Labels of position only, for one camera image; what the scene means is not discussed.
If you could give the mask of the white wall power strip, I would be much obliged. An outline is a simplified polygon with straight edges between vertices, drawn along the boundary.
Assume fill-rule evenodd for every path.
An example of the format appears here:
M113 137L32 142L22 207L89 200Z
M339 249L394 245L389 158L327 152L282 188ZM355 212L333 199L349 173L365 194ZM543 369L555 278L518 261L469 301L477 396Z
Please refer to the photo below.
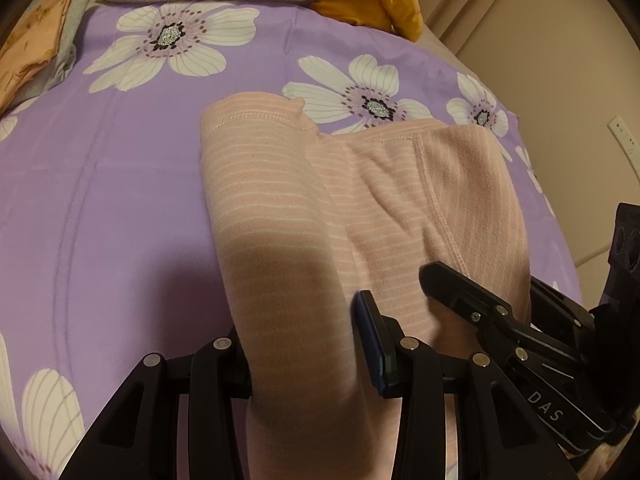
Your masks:
M614 136L618 145L624 152L637 178L640 179L640 150L639 141L634 137L626 122L620 116L615 116L608 123L608 130Z

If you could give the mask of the pink striped small garment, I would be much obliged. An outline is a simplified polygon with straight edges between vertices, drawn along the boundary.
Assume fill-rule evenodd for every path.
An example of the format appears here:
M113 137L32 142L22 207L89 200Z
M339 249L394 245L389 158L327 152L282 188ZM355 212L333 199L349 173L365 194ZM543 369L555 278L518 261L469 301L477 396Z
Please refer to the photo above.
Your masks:
M215 249L253 395L254 479L386 479L400 405L371 385L350 304L380 311L436 351L478 348L467 322L428 300L441 261L529 317L518 196L495 137L412 120L320 132L301 100L239 93L201 119Z

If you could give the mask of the purple floral bed sheet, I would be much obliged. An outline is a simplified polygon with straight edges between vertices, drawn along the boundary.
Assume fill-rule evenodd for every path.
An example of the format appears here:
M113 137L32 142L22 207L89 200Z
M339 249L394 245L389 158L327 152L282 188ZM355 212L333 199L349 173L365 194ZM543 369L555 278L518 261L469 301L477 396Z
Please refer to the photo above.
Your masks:
M491 133L532 276L574 290L518 120L476 77L385 32L300 6L99 6L62 84L2 119L1 427L38 479L61 474L149 353L235 330L202 178L201 119L239 93L301 100L320 132L412 120Z

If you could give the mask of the orange floral folded cloth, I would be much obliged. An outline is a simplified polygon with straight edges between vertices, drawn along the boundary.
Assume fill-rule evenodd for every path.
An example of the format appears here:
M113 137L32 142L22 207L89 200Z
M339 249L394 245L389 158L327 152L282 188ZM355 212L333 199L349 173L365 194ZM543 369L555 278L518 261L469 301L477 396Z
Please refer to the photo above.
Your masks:
M58 54L72 0L36 0L1 49L1 111Z

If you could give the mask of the grey folded cloth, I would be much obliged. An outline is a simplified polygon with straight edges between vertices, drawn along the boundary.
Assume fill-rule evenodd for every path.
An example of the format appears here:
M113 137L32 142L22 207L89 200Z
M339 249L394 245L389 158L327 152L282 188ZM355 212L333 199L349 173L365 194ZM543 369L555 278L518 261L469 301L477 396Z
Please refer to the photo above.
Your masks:
M27 10L32 7L35 1L36 0L34 0ZM18 90L17 95L9 107L16 107L25 101L40 96L40 94L55 87L67 77L76 62L76 34L82 17L90 4L93 3L94 0L72 0L70 2L62 30L58 54L55 55L51 62L43 70L40 70L32 80Z

